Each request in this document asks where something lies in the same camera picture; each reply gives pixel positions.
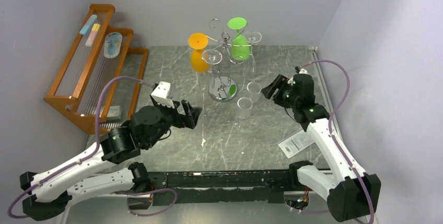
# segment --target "white label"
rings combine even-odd
[[[309,147],[314,141],[304,131],[298,131],[285,140],[278,143],[280,149],[286,157],[292,158],[294,155]]]

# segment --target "round chrome base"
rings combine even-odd
[[[226,76],[211,79],[209,83],[209,95],[217,102],[231,101],[238,93],[237,83]]]

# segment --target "tabletop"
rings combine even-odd
[[[172,127],[168,139],[159,141],[150,150],[142,150],[140,156],[123,162],[109,172],[136,161],[142,162],[152,172],[287,169],[289,164],[301,160],[309,160],[319,169],[328,168],[316,144],[290,159],[285,156],[278,143],[302,129],[272,100],[262,97],[253,104],[249,118],[241,122],[236,118],[236,102],[246,95],[246,85],[255,81],[266,87],[278,74],[291,77],[295,74],[295,66],[314,60],[306,46],[255,46],[255,75],[245,64],[232,65],[227,72],[236,81],[239,92],[232,101],[224,103],[214,101],[209,96],[208,85],[213,74],[193,71],[190,53],[187,46],[150,47],[144,80],[170,82],[176,87],[173,100],[184,99],[193,107],[201,107],[203,111],[196,128]],[[138,67],[137,59],[127,58],[122,75],[135,76]],[[314,79],[316,102],[325,105],[326,94],[321,89],[319,70],[316,66],[306,69]],[[112,104],[124,107],[130,101],[132,91],[133,84],[119,83]],[[151,88],[142,86],[136,110],[152,104],[149,97],[151,91]]]

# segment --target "wooden dish rack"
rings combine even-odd
[[[44,97],[46,103],[88,134],[94,133],[98,97],[106,83],[120,75],[126,55],[131,54],[142,58],[137,77],[139,79],[143,78],[148,59],[146,48],[131,48],[129,46],[133,35],[132,29],[115,28],[109,25],[114,12],[114,6],[109,4],[91,4],[89,6],[89,12],[81,27],[91,15],[97,15],[95,23],[100,24],[100,29],[94,43],[91,47],[85,46],[89,34],[83,36],[77,33],[62,67],[48,94]],[[106,58],[103,55],[104,38],[110,32],[119,32],[123,36],[120,54],[115,58]],[[117,82],[109,88],[108,95],[102,105],[101,134],[109,131],[103,126],[106,126],[105,122],[116,86]],[[127,113],[128,119],[134,113],[139,91],[140,84],[136,84]]]

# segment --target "gray marble table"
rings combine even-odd
[[[257,71],[254,78],[244,75],[243,65],[230,68],[231,77],[240,89],[237,97],[226,103],[212,100],[207,91],[212,74],[197,74],[190,66],[190,50],[187,46],[155,46],[149,48],[149,58],[144,79],[150,82],[167,81],[175,84],[174,100],[188,100],[203,111],[195,129],[172,128],[171,136],[158,142],[142,155],[128,160],[110,171],[116,171],[134,161],[142,162],[148,171],[217,171],[286,169],[290,163],[309,160],[318,168],[328,168],[316,144],[288,159],[278,143],[301,130],[283,108],[262,98],[253,105],[253,113],[238,128],[236,101],[245,95],[246,84],[254,80],[265,87],[278,74],[291,77],[294,67],[313,60],[306,46],[257,46],[254,48]],[[139,64],[128,58],[122,75],[135,76]],[[313,76],[317,103],[325,105],[319,71],[315,66],[307,68]],[[133,85],[118,85],[112,104],[128,104]],[[151,89],[142,87],[136,109],[150,105]]]

